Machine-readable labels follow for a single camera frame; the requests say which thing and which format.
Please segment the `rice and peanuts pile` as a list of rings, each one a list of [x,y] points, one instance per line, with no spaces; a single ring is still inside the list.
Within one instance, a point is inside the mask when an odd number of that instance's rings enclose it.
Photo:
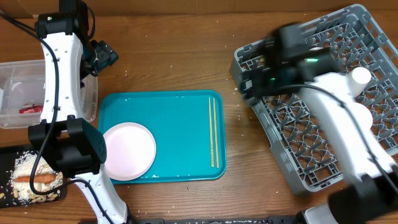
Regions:
[[[35,171],[39,174],[55,174],[55,180],[50,184],[34,183],[34,189],[41,192],[36,194],[30,187],[30,182],[14,182],[14,179],[21,176],[29,176],[37,156],[33,152],[18,152],[16,158],[6,167],[1,177],[1,207],[17,207],[35,203],[52,202],[61,198],[63,191],[51,190],[63,184],[63,174],[54,171],[47,162],[41,158]]]

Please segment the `red ketchup packet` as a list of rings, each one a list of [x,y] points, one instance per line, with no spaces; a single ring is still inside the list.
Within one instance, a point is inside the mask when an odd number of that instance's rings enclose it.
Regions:
[[[27,113],[41,113],[43,110],[43,105],[40,104],[24,104],[19,108],[20,114]]]

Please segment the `orange carrot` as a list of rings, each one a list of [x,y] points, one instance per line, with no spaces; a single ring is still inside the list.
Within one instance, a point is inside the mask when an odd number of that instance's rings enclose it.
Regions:
[[[55,180],[55,174],[39,174],[33,179],[34,183],[50,184]],[[14,179],[14,182],[30,182],[29,176],[21,176]]]

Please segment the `white cup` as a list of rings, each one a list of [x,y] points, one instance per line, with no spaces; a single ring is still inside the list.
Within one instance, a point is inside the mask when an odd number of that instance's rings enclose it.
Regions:
[[[353,97],[359,96],[371,81],[371,72],[364,67],[356,67],[347,74],[349,90]]]

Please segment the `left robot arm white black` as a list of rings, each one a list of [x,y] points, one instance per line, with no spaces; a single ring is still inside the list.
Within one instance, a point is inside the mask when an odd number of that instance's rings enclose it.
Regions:
[[[118,55],[93,40],[93,10],[83,2],[75,9],[41,14],[35,24],[45,54],[45,102],[40,123],[28,128],[29,141],[55,171],[76,184],[98,223],[133,223],[126,203],[104,170],[103,135],[84,118],[83,79],[111,66]]]

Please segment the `large pink plate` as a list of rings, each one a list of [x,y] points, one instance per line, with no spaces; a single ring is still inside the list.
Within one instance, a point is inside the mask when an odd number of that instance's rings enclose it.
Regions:
[[[104,140],[107,150],[104,166],[114,180],[134,180],[145,174],[155,160],[155,139],[141,124],[117,124],[104,133]]]

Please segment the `grey dishwasher rack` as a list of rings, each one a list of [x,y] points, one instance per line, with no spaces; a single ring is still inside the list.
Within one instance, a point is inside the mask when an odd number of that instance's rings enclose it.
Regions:
[[[371,112],[373,136],[393,158],[397,153],[397,49],[359,4],[299,27],[308,47],[330,50],[342,75],[356,67],[371,72],[371,81],[354,100]],[[231,74],[238,87],[243,72],[264,64],[256,50],[260,42],[235,52]],[[271,152],[295,195],[345,181],[331,142],[298,93],[245,100],[259,118]]]

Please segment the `pale green saucer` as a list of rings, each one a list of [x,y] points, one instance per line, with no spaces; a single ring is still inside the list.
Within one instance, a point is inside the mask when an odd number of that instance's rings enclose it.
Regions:
[[[321,50],[323,47],[313,47],[310,49],[310,51],[316,51],[316,50]]]

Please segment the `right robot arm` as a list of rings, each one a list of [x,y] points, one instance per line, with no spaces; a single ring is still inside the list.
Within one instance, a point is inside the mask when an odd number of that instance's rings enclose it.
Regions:
[[[362,124],[348,77],[329,49],[304,41],[267,38],[257,46],[259,68],[241,76],[247,99],[298,93],[315,113],[348,184],[323,205],[297,215],[298,223],[365,223],[397,210],[397,163]]]

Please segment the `small pink plate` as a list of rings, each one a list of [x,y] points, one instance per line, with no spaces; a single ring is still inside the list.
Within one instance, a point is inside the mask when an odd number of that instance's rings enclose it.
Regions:
[[[370,130],[373,125],[373,116],[367,107],[360,103],[354,103],[352,105],[354,117],[358,123],[366,130]]]

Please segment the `wooden chopstick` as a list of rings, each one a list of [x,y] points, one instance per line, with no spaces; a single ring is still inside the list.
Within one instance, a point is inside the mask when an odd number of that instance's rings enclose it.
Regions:
[[[214,129],[215,129],[215,151],[216,151],[216,168],[220,168],[219,154],[218,154],[218,128],[217,128],[217,114],[216,114],[216,101],[213,98],[213,118],[214,118]]]
[[[213,146],[213,121],[212,121],[212,110],[211,110],[211,98],[208,98],[208,109],[209,109],[209,124],[210,124],[210,147],[211,147],[211,167],[214,168],[214,146]]]

